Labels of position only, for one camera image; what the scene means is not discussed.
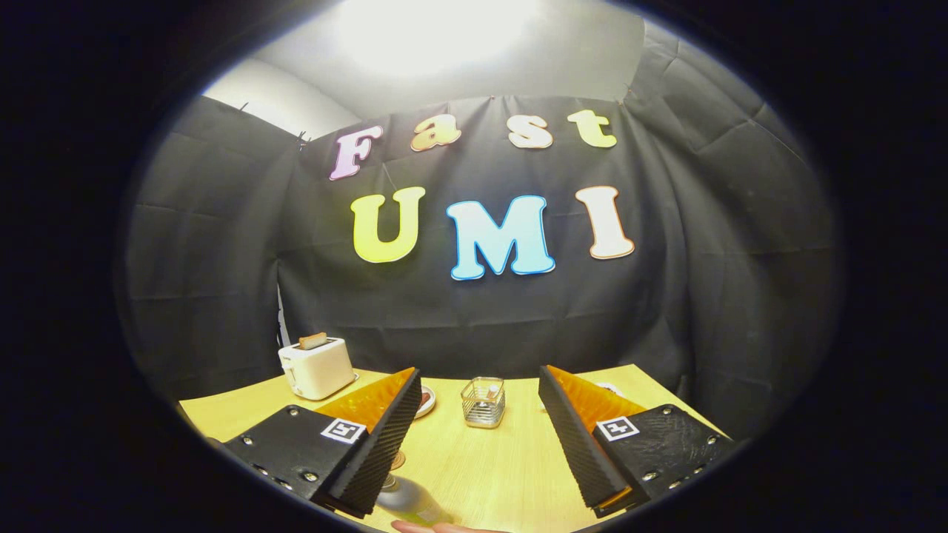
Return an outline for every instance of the finger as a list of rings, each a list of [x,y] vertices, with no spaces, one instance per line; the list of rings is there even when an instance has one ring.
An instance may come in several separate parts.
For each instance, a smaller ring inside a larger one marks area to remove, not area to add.
[[[506,533],[493,529],[471,529],[470,527],[456,524],[435,524],[432,529],[434,533]]]
[[[392,527],[401,533],[434,533],[434,530],[430,527],[412,524],[411,522],[405,522],[404,520],[393,521]]]

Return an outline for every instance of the white toaster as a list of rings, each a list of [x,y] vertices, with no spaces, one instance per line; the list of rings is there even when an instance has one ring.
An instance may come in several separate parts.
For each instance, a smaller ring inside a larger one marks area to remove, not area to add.
[[[293,344],[278,352],[283,373],[293,393],[321,400],[356,380],[346,341],[333,337],[309,350]]]

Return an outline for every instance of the blue letter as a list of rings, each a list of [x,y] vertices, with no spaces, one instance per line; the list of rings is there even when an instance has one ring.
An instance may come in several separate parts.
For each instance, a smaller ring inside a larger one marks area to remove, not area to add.
[[[510,202],[503,224],[498,228],[481,202],[466,201],[447,206],[447,216],[454,219],[458,230],[458,265],[451,269],[455,280],[476,280],[483,277],[483,266],[477,262],[477,250],[495,274],[507,265],[510,248],[517,245],[517,259],[510,269],[515,274],[542,274],[556,266],[546,252],[543,238],[542,196],[518,196]]]

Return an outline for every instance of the black curtain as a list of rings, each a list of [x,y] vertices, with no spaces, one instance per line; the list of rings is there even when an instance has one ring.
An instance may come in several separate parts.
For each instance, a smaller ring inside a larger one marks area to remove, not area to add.
[[[174,398],[277,375],[272,239],[297,140],[207,98],[158,146],[125,254],[138,365]]]
[[[830,203],[805,148],[759,95],[652,24],[646,39],[621,103],[449,101],[298,143],[197,101],[137,201],[127,257],[139,363],[178,398],[277,376],[279,279],[290,338],[343,337],[355,366],[510,378],[545,363],[582,372],[634,362],[733,436],[763,429],[832,333],[841,280]],[[580,139],[566,117],[582,109],[609,119],[615,147]],[[412,151],[415,125],[443,113],[460,139]],[[514,147],[505,123],[518,114],[546,119],[553,145]],[[385,134],[360,172],[329,180],[337,138],[375,125]],[[631,255],[590,256],[574,194],[594,185],[618,190]],[[352,201],[383,194],[378,232],[391,240],[392,193],[411,186],[426,189],[415,248],[393,263],[360,259]],[[556,268],[452,280],[447,206],[480,201],[499,224],[523,194],[546,199]]]

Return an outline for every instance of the yellow table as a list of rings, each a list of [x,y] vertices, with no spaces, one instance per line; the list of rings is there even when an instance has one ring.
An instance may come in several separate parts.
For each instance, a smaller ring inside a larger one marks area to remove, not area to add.
[[[201,433],[224,442],[286,405],[315,409],[386,376],[356,371],[359,380],[322,401],[294,395],[286,378],[280,376],[243,389],[184,400],[181,407]],[[677,405],[721,432],[635,365],[578,376],[611,383],[646,409]],[[489,430],[470,428],[464,422],[461,389],[466,380],[422,376],[422,384],[434,391],[436,404],[411,424],[401,448],[407,460],[395,474],[427,488],[455,517],[456,524],[469,527],[560,533],[616,516],[597,520],[583,506],[553,424],[542,410],[538,382],[538,378],[506,380],[506,413],[499,427]],[[393,532],[392,520],[391,514],[377,507],[357,522]]]

